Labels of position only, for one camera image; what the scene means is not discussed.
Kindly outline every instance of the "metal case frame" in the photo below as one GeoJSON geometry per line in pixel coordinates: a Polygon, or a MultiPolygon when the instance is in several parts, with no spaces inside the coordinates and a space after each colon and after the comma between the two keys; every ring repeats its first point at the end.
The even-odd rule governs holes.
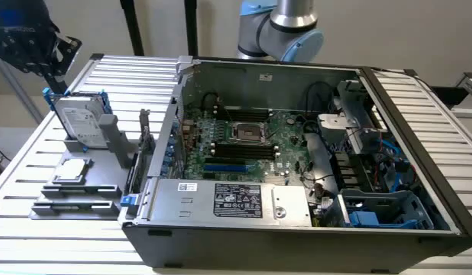
{"type": "Polygon", "coordinates": [[[371,68],[210,57],[195,60],[205,61],[354,70],[423,182],[430,183],[437,202],[451,218],[453,230],[156,225],[148,220],[156,194],[155,177],[144,189],[144,206],[138,218],[123,223],[123,231],[147,265],[155,268],[399,273],[431,256],[454,256],[472,247],[472,216],[371,68]]]}

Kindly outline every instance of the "blue cable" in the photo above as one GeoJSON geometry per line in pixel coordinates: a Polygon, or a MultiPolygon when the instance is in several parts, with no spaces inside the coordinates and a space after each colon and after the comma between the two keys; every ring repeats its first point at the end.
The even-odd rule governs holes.
{"type": "Polygon", "coordinates": [[[397,179],[395,179],[395,184],[391,187],[390,193],[397,192],[397,189],[399,187],[399,180],[402,179],[402,174],[397,173],[397,179]]]}
{"type": "Polygon", "coordinates": [[[387,140],[382,140],[382,144],[389,146],[397,153],[397,155],[399,155],[402,153],[402,149],[395,146],[391,142],[389,142],[387,140]]]}

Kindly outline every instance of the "metal rack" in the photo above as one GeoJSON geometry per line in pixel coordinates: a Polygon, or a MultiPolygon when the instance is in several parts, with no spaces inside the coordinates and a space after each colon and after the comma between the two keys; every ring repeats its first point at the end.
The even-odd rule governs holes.
{"type": "MultiPolygon", "coordinates": [[[[119,116],[119,129],[127,131],[131,140],[140,136],[138,116],[142,108],[159,110],[150,115],[151,130],[155,138],[159,137],[163,110],[176,85],[172,81],[176,63],[178,59],[170,58],[103,56],[88,62],[71,86],[72,91],[100,92],[104,89],[110,93],[114,113],[119,116]]],[[[429,117],[419,118],[410,112],[417,109],[415,100],[409,101],[411,104],[405,105],[402,111],[425,146],[431,148],[433,157],[453,148],[431,147],[429,143],[437,142],[439,145],[457,141],[454,144],[466,145],[466,132],[459,130],[462,128],[458,125],[447,124],[455,122],[455,119],[442,113],[442,106],[431,100],[433,95],[415,88],[419,83],[405,77],[378,76],[390,93],[411,95],[415,100],[419,97],[423,106],[427,106],[425,110],[430,112],[426,114],[429,117]],[[397,91],[395,85],[403,85],[402,88],[410,90],[397,91]],[[421,120],[425,118],[435,118],[443,127],[441,129],[458,132],[447,132],[447,140],[442,139],[439,133],[446,132],[433,132],[433,129],[426,131],[429,125],[417,125],[431,123],[430,120],[421,120]]],[[[393,99],[399,100],[398,105],[407,100],[394,96],[393,99]]],[[[154,274],[152,269],[144,266],[116,221],[34,221],[28,218],[32,203],[40,196],[44,183],[66,151],[62,142],[64,137],[62,124],[55,114],[50,113],[0,177],[0,270],[50,274],[154,274]]],[[[447,175],[455,172],[457,159],[434,159],[447,175]]],[[[472,214],[472,181],[463,181],[466,187],[461,188],[463,185],[458,176],[462,175],[455,174],[449,181],[466,205],[471,207],[472,214]]],[[[453,258],[433,257],[403,274],[471,275],[472,249],[453,258]]]]}
{"type": "Polygon", "coordinates": [[[472,134],[415,78],[377,72],[403,117],[472,215],[472,134]]]}

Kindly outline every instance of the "white wall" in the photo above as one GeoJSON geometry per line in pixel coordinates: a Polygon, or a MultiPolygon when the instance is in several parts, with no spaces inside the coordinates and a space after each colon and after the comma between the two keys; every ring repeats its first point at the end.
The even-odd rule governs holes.
{"type": "MultiPolygon", "coordinates": [[[[67,82],[94,52],[132,54],[119,0],[47,0],[64,34],[84,45],[67,82]]],[[[135,0],[148,55],[187,54],[183,0],[135,0]]],[[[199,0],[202,56],[234,57],[242,0],[199,0]]],[[[413,68],[435,85],[472,71],[472,0],[317,0],[325,47],[315,62],[413,68]]],[[[18,73],[38,95],[46,82],[18,73]]],[[[10,88],[0,76],[0,93],[10,88]]]]}
{"type": "MultiPolygon", "coordinates": [[[[201,0],[201,54],[233,57],[242,1],[201,0]]],[[[413,68],[435,85],[472,71],[472,0],[317,0],[315,62],[413,68]]]]}

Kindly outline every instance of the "power supply label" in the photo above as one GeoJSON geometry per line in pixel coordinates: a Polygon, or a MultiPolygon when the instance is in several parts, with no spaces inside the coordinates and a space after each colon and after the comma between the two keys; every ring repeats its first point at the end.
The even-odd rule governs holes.
{"type": "Polygon", "coordinates": [[[217,183],[214,215],[231,218],[263,218],[261,186],[217,183]]]}

